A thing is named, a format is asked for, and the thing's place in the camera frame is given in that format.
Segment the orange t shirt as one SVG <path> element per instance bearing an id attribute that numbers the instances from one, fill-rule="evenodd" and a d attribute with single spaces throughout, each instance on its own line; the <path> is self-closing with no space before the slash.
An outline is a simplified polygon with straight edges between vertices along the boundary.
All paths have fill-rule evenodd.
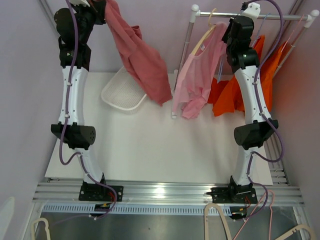
<path id="1" fill-rule="evenodd" d="M 273 106 L 273 77 L 276 74 L 278 61 L 280 58 L 280 48 L 282 47 L 282 44 L 277 48 L 275 53 L 273 53 L 265 62 L 265 64 L 262 66 L 262 69 L 260 71 L 260 77 L 261 77 L 261 87 L 263 91 L 263 96 L 265 99 L 265 103 L 267 106 L 267 109 L 271 111 Z M 234 79 L 234 88 L 235 92 L 233 94 L 233 108 L 234 110 L 244 112 L 244 102 L 241 95 L 240 86 L 236 79 Z"/>
<path id="2" fill-rule="evenodd" d="M 257 51 L 259 58 L 262 54 L 264 42 L 265 36 L 262 35 L 258 38 L 257 43 L 253 47 Z M 267 66 L 265 63 L 260 71 L 261 84 L 263 79 L 266 78 L 266 74 Z M 262 90 L 266 106 L 270 111 L 271 105 L 269 103 L 269 94 L 266 92 L 266 86 L 262 86 Z M 245 112 L 240 86 L 234 75 L 229 81 L 221 80 L 218 82 L 217 79 L 213 78 L 207 103 L 212 104 L 212 112 L 215 117 L 221 116 L 225 113 L 234 113 L 235 111 Z"/>

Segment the dusty rose t shirt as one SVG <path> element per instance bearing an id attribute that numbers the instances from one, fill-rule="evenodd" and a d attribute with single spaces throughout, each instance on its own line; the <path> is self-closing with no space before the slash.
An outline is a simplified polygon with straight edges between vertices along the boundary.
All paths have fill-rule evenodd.
<path id="1" fill-rule="evenodd" d="M 140 27 L 130 26 L 123 19 L 114 0 L 106 2 L 104 18 L 127 72 L 159 106 L 171 100 L 166 63 L 155 48 L 143 41 Z"/>

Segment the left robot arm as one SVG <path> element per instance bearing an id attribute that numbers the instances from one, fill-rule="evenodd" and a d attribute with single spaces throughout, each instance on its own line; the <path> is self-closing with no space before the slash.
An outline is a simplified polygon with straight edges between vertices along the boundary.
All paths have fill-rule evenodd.
<path id="1" fill-rule="evenodd" d="M 89 74 L 91 49 L 89 37 L 95 25 L 104 25 L 106 1 L 68 0 L 67 7 L 54 14 L 59 34 L 59 60 L 63 74 L 63 97 L 57 124 L 51 132 L 59 139 L 59 160 L 64 166 L 78 158 L 83 171 L 80 195 L 86 193 L 97 201 L 107 197 L 105 176 L 95 158 L 93 144 L 96 129 L 85 124 L 84 93 Z M 63 158 L 63 145 L 73 150 L 70 159 Z"/>

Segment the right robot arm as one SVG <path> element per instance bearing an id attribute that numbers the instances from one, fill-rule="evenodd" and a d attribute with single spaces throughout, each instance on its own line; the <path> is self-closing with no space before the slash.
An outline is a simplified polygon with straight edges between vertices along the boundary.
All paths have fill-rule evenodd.
<path id="1" fill-rule="evenodd" d="M 250 175 L 253 158 L 258 149 L 274 133 L 279 124 L 273 120 L 266 106 L 260 82 L 258 53 L 251 46 L 254 21 L 238 15 L 229 21 L 222 37 L 226 44 L 227 62 L 239 84 L 245 112 L 245 124 L 234 129 L 234 139 L 239 146 L 235 172 L 230 177 L 227 196 L 240 202 L 253 192 Z"/>

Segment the beige wooden hanger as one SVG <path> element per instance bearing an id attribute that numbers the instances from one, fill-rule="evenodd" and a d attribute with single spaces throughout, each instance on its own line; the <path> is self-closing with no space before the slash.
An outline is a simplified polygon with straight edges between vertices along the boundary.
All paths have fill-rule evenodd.
<path id="1" fill-rule="evenodd" d="M 201 37 L 201 39 L 198 41 L 198 43 L 195 45 L 195 47 L 193 48 L 191 54 L 196 56 L 198 50 L 201 48 L 201 45 L 203 44 L 203 42 L 210 36 L 210 34 L 215 30 L 216 28 L 216 24 L 212 24 L 211 22 L 211 18 L 213 16 L 213 13 L 215 13 L 217 11 L 217 8 L 214 8 L 211 13 L 209 14 L 208 17 L 208 30 L 204 33 L 204 35 Z"/>

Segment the light pink t shirt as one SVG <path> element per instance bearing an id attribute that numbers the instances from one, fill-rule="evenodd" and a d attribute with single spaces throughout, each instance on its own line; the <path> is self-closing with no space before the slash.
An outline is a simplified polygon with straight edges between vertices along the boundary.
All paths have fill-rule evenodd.
<path id="1" fill-rule="evenodd" d="M 216 68 L 226 51 L 222 37 L 228 26 L 224 22 L 215 24 L 214 31 L 196 55 L 189 54 L 177 76 L 172 112 L 177 113 L 181 108 L 181 116 L 186 119 L 197 118 L 207 103 Z"/>

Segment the orange t shirt on pink hanger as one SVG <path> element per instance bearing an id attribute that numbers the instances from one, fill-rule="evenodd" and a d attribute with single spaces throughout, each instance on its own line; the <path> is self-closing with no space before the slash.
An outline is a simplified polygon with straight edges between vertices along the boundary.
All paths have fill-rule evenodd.
<path id="1" fill-rule="evenodd" d="M 282 44 L 277 48 L 275 53 L 273 53 L 265 62 L 265 64 L 262 66 L 262 69 L 260 71 L 260 77 L 261 77 L 261 87 L 263 91 L 263 96 L 265 99 L 265 103 L 267 106 L 267 109 L 271 111 L 273 106 L 273 77 L 276 74 L 278 61 L 280 58 L 280 48 L 282 47 Z M 241 95 L 240 86 L 236 79 L 234 79 L 234 88 L 235 92 L 233 94 L 233 108 L 234 110 L 244 112 L 244 102 Z"/>

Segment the beige hanger on floor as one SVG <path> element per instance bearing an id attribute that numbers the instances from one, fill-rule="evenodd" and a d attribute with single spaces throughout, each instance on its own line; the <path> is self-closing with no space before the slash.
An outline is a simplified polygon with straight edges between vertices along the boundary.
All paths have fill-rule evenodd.
<path id="1" fill-rule="evenodd" d="M 214 220 L 213 216 L 209 215 L 211 210 L 215 210 L 217 216 L 219 217 L 220 223 L 218 223 L 217 219 Z M 212 236 L 221 236 L 222 230 L 218 230 L 219 227 L 223 229 L 225 240 L 232 239 L 231 231 L 224 213 L 224 208 L 218 204 L 209 203 L 204 207 L 203 222 L 205 240 L 212 240 Z"/>

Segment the beige hanger at right floor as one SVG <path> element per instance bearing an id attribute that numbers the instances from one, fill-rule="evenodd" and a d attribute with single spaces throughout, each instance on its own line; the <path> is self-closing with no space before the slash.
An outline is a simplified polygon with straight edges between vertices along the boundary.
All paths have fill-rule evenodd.
<path id="1" fill-rule="evenodd" d="M 300 231 L 306 231 L 309 235 L 310 240 L 316 239 L 316 234 L 311 227 L 309 227 L 305 224 L 299 224 L 299 225 L 296 225 L 295 227 L 291 228 L 290 230 L 286 231 L 282 235 L 280 235 L 278 238 L 276 238 L 276 240 L 286 240 L 287 238 L 289 238 L 293 234 L 298 233 Z"/>

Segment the metal clothes rack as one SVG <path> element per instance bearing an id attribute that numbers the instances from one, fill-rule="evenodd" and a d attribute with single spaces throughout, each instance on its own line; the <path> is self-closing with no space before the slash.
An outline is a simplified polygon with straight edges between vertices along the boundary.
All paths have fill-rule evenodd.
<path id="1" fill-rule="evenodd" d="M 186 53 L 188 50 L 188 46 L 190 43 L 194 23 L 196 22 L 197 17 L 218 17 L 218 18 L 235 18 L 237 16 L 246 16 L 251 18 L 253 21 L 256 21 L 257 19 L 264 19 L 264 20 L 279 20 L 280 21 L 280 30 L 278 33 L 278 37 L 275 39 L 273 45 L 270 47 L 269 51 L 265 55 L 265 60 L 267 60 L 270 55 L 273 53 L 273 51 L 278 47 L 278 43 L 280 42 L 282 38 L 282 34 L 285 33 L 285 21 L 305 21 L 304 28 L 308 29 L 312 23 L 315 21 L 315 19 L 320 15 L 320 11 L 317 9 L 312 10 L 307 15 L 283 15 L 280 8 L 277 6 L 276 9 L 278 10 L 278 14 L 272 15 L 272 14 L 260 14 L 261 7 L 257 3 L 256 0 L 251 0 L 248 2 L 245 2 L 242 4 L 240 13 L 219 13 L 219 12 L 202 12 L 199 9 L 199 6 L 197 4 L 194 4 L 191 6 L 191 14 L 189 18 L 188 28 L 184 40 L 183 50 L 180 58 L 179 68 L 177 70 L 177 73 L 179 73 L 185 63 L 186 59 Z"/>

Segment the white plastic laundry basket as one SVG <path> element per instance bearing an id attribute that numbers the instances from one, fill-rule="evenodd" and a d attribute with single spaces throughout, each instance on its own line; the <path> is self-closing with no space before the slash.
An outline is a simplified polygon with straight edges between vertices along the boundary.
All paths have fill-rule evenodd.
<path id="1" fill-rule="evenodd" d="M 101 91 L 103 102 L 124 114 L 135 114 L 147 99 L 147 94 L 123 66 Z"/>

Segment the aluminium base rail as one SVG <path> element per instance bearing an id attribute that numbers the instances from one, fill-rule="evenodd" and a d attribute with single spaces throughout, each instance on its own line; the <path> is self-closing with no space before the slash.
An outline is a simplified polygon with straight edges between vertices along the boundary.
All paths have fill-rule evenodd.
<path id="1" fill-rule="evenodd" d="M 212 202 L 206 193 L 224 184 L 147 182 L 110 180 L 112 186 L 123 186 L 122 203 L 142 205 L 205 205 Z M 33 202 L 76 203 L 82 181 L 80 179 L 48 178 L 39 182 Z M 304 206 L 305 201 L 297 186 L 284 184 L 267 187 L 275 193 L 274 205 L 280 207 Z"/>

